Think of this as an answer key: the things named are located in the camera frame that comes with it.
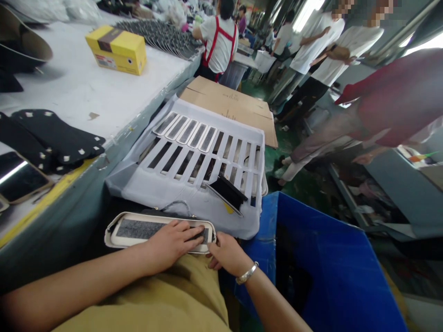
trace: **yellow tape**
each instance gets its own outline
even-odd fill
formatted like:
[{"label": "yellow tape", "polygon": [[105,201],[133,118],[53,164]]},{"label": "yellow tape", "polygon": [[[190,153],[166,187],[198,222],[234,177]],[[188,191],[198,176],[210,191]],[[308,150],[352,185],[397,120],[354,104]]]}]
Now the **yellow tape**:
[{"label": "yellow tape", "polygon": [[0,239],[0,248],[14,239],[27,225],[29,225],[41,212],[59,198],[68,189],[95,159],[85,160],[83,165],[71,173],[63,176],[60,181],[42,198],[42,200],[26,216],[24,216],[5,236]]}]

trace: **blue crate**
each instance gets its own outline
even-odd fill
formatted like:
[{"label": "blue crate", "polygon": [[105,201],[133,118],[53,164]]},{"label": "blue crate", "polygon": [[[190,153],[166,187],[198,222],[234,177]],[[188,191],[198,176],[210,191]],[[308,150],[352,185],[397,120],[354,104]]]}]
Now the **blue crate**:
[{"label": "blue crate", "polygon": [[[260,231],[243,249],[275,283],[276,223],[296,243],[297,265],[313,278],[303,319],[315,332],[396,331],[406,325],[365,233],[283,193],[263,198]],[[257,316],[245,287],[234,294]]]}]

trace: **cardboard sheet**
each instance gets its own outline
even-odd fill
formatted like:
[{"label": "cardboard sheet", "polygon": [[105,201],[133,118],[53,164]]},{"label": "cardboard sheet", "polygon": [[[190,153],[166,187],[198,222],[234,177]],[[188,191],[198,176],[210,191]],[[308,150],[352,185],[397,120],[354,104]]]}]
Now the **cardboard sheet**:
[{"label": "cardboard sheet", "polygon": [[245,95],[203,77],[197,77],[183,91],[181,99],[226,118],[264,131],[265,144],[278,147],[274,115],[267,102]]}]

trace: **white shirt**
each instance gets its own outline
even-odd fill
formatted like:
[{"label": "white shirt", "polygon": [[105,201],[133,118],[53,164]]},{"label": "white shirt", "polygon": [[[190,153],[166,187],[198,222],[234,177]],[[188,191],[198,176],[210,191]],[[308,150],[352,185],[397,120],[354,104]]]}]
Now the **white shirt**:
[{"label": "white shirt", "polygon": [[303,45],[294,60],[292,60],[290,67],[301,74],[306,74],[309,71],[311,62],[316,59],[327,46],[335,42],[345,28],[344,19],[340,18],[334,22],[331,12],[314,15],[317,15],[317,17],[310,19],[308,22],[310,26],[304,28],[302,31],[304,38],[319,35],[329,26],[331,29],[323,37]]},{"label": "white shirt", "polygon": [[[232,19],[223,20],[218,18],[218,23],[220,28],[226,31],[226,33],[234,38],[234,50],[233,55],[237,52],[237,46],[239,44],[239,30],[234,36],[235,23]],[[212,42],[216,34],[216,17],[211,16],[206,21],[200,25],[200,30],[202,32],[203,40],[206,41],[206,59],[208,59],[209,53],[211,52]],[[229,65],[229,60],[231,59],[231,49],[232,43],[221,33],[217,36],[216,46],[212,52],[211,59],[209,60],[208,66],[214,73],[221,73],[227,69]]]},{"label": "white shirt", "polygon": [[277,40],[280,39],[280,42],[277,45],[277,48],[274,50],[274,53],[277,55],[281,55],[288,41],[292,38],[292,23],[286,23],[278,32]]},{"label": "white shirt", "polygon": [[[358,58],[380,39],[383,32],[384,30],[379,27],[353,26],[346,30],[335,43],[340,47],[347,48],[351,57]],[[311,77],[330,87],[348,67],[341,60],[326,58]]]}]

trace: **cardboard box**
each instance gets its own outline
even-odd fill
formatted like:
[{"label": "cardboard box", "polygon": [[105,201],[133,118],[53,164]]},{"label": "cardboard box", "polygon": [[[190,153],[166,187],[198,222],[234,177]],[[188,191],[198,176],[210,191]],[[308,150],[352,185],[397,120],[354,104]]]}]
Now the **cardboard box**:
[{"label": "cardboard box", "polygon": [[86,36],[100,67],[140,75],[146,64],[144,38],[104,25]]},{"label": "cardboard box", "polygon": [[259,128],[264,131],[266,145],[278,147],[274,116],[267,102],[200,76],[186,87],[180,98],[226,118]]}]

